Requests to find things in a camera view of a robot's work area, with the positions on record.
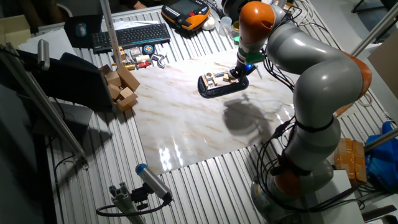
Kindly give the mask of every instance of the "blue cap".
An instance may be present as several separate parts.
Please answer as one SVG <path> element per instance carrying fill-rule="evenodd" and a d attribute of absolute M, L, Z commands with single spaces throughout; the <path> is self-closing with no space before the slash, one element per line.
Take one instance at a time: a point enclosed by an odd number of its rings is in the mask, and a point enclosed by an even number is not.
<path fill-rule="evenodd" d="M 246 65 L 246 70 L 249 71 L 253 67 L 252 64 Z"/>
<path fill-rule="evenodd" d="M 139 175 L 146 167 L 148 167 L 147 164 L 138 164 L 136 166 L 136 173 Z"/>

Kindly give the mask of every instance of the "cardboard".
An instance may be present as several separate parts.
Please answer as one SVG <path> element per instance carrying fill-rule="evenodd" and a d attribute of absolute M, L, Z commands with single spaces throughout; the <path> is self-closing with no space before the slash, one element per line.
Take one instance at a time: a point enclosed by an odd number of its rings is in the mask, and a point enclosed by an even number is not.
<path fill-rule="evenodd" d="M 119 87 L 117 87 L 116 85 L 113 85 L 111 83 L 108 84 L 108 90 L 109 90 L 109 93 L 111 94 L 111 97 L 113 100 L 116 100 L 119 97 L 120 92 L 121 92 Z"/>
<path fill-rule="evenodd" d="M 120 92 L 120 95 L 122 95 L 123 98 L 127 98 L 127 97 L 129 97 L 130 95 L 132 95 L 132 94 L 133 94 L 133 92 L 130 90 L 129 87 L 125 87 L 125 88 Z"/>
<path fill-rule="evenodd" d="M 126 110 L 130 109 L 132 106 L 134 106 L 137 103 L 137 95 L 135 93 L 132 93 L 129 95 L 127 98 L 123 100 L 117 100 L 116 102 L 116 107 L 118 110 L 125 112 Z"/>
<path fill-rule="evenodd" d="M 398 31 L 387 38 L 369 57 L 370 63 L 398 98 Z"/>
<path fill-rule="evenodd" d="M 113 84 L 116 86 L 121 86 L 122 83 L 120 81 L 120 77 L 117 72 L 109 72 L 105 75 L 105 79 L 108 82 L 108 84 Z"/>
<path fill-rule="evenodd" d="M 105 66 L 99 68 L 98 70 L 101 71 L 101 73 L 103 75 L 106 75 L 106 74 L 112 72 L 112 69 L 109 67 L 109 65 L 105 65 Z"/>
<path fill-rule="evenodd" d="M 137 90 L 140 83 L 125 66 L 120 66 L 117 72 L 126 86 L 130 87 L 133 91 Z"/>
<path fill-rule="evenodd" d="M 0 44 L 11 43 L 15 49 L 30 38 L 30 26 L 24 15 L 0 19 Z"/>
<path fill-rule="evenodd" d="M 108 65 L 105 65 L 98 70 L 105 76 L 109 93 L 119 111 L 125 112 L 137 103 L 138 96 L 132 90 L 135 91 L 140 83 L 126 67 L 123 66 L 117 72 L 113 72 Z"/>

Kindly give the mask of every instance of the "screen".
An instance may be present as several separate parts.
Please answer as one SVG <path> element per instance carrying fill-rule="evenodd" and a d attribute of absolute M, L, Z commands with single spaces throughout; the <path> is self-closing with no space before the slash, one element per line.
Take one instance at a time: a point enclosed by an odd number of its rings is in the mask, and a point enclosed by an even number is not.
<path fill-rule="evenodd" d="M 193 12 L 201 8 L 200 6 L 189 0 L 178 1 L 169 7 L 178 11 L 181 14 L 189 14 L 190 12 Z"/>

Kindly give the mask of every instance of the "stack of wooden blocks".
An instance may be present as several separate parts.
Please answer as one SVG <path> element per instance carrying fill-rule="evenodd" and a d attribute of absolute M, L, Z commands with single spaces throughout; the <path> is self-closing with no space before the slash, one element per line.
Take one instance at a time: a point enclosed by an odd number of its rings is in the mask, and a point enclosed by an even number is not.
<path fill-rule="evenodd" d="M 134 92 L 140 83 L 125 66 L 119 67 L 115 72 L 108 65 L 99 70 L 105 77 L 109 93 L 118 110 L 124 112 L 137 103 L 138 96 Z"/>
<path fill-rule="evenodd" d="M 335 151 L 335 166 L 344 169 L 351 185 L 366 183 L 365 152 L 363 143 L 351 139 L 340 139 Z"/>

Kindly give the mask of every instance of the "orange handheld controller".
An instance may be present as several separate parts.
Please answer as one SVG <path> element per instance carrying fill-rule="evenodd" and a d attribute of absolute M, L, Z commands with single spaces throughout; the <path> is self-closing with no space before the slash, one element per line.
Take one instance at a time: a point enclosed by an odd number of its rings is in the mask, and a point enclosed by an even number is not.
<path fill-rule="evenodd" d="M 204 23 L 210 7 L 201 0 L 178 0 L 162 7 L 162 15 L 177 27 L 192 30 Z"/>

